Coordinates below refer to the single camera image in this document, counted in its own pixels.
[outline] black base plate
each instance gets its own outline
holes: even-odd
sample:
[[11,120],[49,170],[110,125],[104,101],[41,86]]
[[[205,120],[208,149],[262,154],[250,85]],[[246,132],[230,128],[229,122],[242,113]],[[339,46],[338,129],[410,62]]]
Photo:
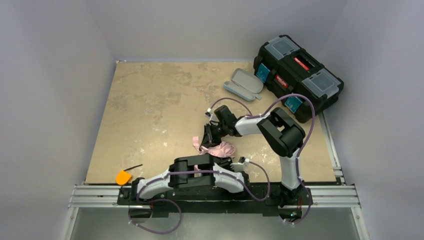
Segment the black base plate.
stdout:
[[[262,214],[264,217],[279,216],[282,209],[279,206],[297,205],[300,197],[303,204],[308,203],[306,191],[290,202],[283,202],[280,182],[271,182],[270,197],[265,201],[256,201],[246,192],[230,193],[225,189],[214,186],[202,186],[191,188],[178,188],[154,196],[152,199],[164,199],[175,201],[183,213],[215,213],[215,214]],[[250,190],[257,198],[263,198],[267,193],[267,184],[258,182],[250,183]],[[120,189],[118,205],[140,205],[131,200],[131,189]],[[168,202],[155,202],[152,206],[152,217],[165,218],[169,213],[177,213],[177,208]]]

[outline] toolbox lid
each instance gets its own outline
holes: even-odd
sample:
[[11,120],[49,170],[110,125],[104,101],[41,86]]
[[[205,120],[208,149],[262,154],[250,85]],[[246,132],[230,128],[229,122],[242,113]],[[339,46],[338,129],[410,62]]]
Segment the toolbox lid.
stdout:
[[302,83],[318,98],[327,94],[327,98],[339,92],[340,81],[325,68],[304,79]]
[[265,49],[268,50],[268,52],[272,54],[277,60],[280,60],[286,55],[289,55],[290,53],[300,49],[300,47],[296,45],[296,43],[294,43],[292,40],[290,40],[290,38],[286,36],[278,36],[268,41],[268,43],[269,44],[265,46]]

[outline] orange object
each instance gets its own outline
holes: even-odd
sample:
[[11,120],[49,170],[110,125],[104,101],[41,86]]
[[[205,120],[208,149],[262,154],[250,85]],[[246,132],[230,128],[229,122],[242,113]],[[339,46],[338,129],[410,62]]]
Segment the orange object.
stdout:
[[118,175],[116,175],[116,183],[118,185],[123,186],[123,185],[127,184],[131,180],[132,177],[133,176],[131,176],[131,174],[129,174],[128,172],[121,170],[118,173]]

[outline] black wire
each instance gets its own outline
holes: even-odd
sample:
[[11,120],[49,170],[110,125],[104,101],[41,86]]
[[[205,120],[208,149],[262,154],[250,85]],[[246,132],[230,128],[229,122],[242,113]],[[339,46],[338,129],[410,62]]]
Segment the black wire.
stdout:
[[138,168],[138,167],[140,167],[140,166],[143,166],[143,164],[139,164],[139,165],[135,165],[135,166],[132,166],[132,167],[130,167],[130,168],[127,168],[127,169],[125,169],[125,170],[124,170],[124,172],[126,172],[126,171],[128,171],[128,170],[131,170],[131,169]]

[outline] red label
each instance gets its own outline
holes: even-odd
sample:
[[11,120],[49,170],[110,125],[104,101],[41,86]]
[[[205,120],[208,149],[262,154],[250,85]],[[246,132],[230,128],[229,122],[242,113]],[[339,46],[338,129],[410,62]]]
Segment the red label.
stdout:
[[275,79],[286,89],[289,87],[286,81],[284,81],[280,76],[275,75]]
[[304,68],[306,71],[309,71],[309,67],[307,67],[303,62],[301,62],[297,57],[294,58],[296,63],[298,63],[302,68]]

